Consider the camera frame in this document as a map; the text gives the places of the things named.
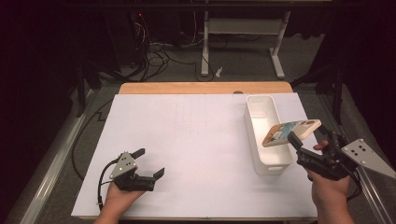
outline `gray carpet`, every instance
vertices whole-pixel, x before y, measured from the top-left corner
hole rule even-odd
[[[242,38],[252,39],[252,37],[248,35],[242,36]],[[322,38],[319,37],[303,40],[298,35],[284,39],[279,52],[279,58],[286,75],[285,81],[293,81],[306,74],[318,50],[321,39]],[[212,81],[278,80],[268,54],[268,48],[272,47],[275,43],[275,38],[273,36],[265,36],[256,41],[229,39],[228,42],[215,36],[209,38],[209,43],[212,47],[209,53],[210,67],[214,73],[222,67],[220,77],[214,77]],[[200,78],[202,53],[200,47],[181,49],[166,47],[166,52],[172,60],[182,63],[169,61],[166,70],[148,81],[197,81],[197,78]],[[155,70],[155,67],[151,67],[149,71],[153,73]],[[128,66],[124,66],[122,71],[128,73],[131,69]],[[104,86],[97,92],[92,105],[87,111],[86,122],[90,117],[93,117],[93,119],[81,133],[74,151],[74,156],[76,158],[75,165],[81,175],[85,175],[88,169],[92,154],[105,124],[102,119],[106,118],[111,102],[101,109],[100,112],[103,112],[101,117],[96,110],[110,101],[120,88],[120,83],[117,80],[113,80],[107,75],[103,75],[103,77]],[[310,119],[321,119],[326,127],[330,129],[338,130],[341,128],[342,131],[346,132],[350,140],[355,140],[358,137],[364,138],[378,154],[384,157],[384,154],[371,135],[367,124],[348,94],[346,87],[343,89],[343,125],[341,127],[337,126],[334,122],[328,107],[328,99],[331,98],[331,96],[316,95],[313,87],[313,85],[301,85],[294,89],[299,93],[305,112]],[[317,139],[321,139],[322,137],[323,136],[317,135]],[[55,154],[55,149],[49,150],[40,164],[40,167],[36,170],[31,183],[26,187],[21,198],[14,206],[6,223],[20,223],[24,211],[32,200]],[[368,172],[368,175],[375,184],[377,191],[380,192],[381,199],[389,213],[396,214],[396,208],[393,203],[396,201],[396,196],[393,193],[396,187],[395,181],[373,172]],[[81,184],[82,181],[78,178],[73,169],[70,153],[37,223],[92,223],[92,221],[85,221],[70,216]],[[359,198],[351,201],[349,203],[349,208],[356,223],[377,223],[375,214],[363,194]]]

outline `white tabletop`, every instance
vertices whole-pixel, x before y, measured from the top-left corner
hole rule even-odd
[[[269,95],[281,122],[306,119],[297,93]],[[311,182],[302,166],[295,162],[282,175],[255,172],[244,121],[246,98],[245,94],[116,95],[72,216],[97,217],[102,170],[122,152],[143,147],[146,154],[136,160],[136,173],[152,176],[165,167],[165,174],[154,191],[124,214],[125,219],[315,217]],[[304,147],[315,143],[312,134]],[[296,161],[295,149],[290,150]]]

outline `white container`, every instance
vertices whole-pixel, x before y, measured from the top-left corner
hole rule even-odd
[[[274,99],[270,95],[250,95],[245,111],[248,140],[254,168],[259,175],[280,175],[292,163],[288,144],[263,147],[262,140],[275,124],[279,124]]]

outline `human hand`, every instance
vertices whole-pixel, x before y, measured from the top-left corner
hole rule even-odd
[[[107,190],[105,205],[95,220],[95,224],[99,223],[118,223],[122,214],[128,210],[132,203],[142,196],[145,191],[123,191],[116,184],[110,183]]]
[[[315,150],[322,150],[329,143],[322,141]],[[312,200],[318,210],[318,223],[353,223],[347,209],[347,190],[350,176],[338,181],[327,179],[311,170],[305,169],[313,179]]]

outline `white plastic tray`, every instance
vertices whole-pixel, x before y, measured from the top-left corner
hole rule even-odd
[[[293,162],[288,145],[263,147],[262,140],[279,116],[270,95],[250,95],[245,111],[247,134],[254,167],[259,175],[280,175]]]

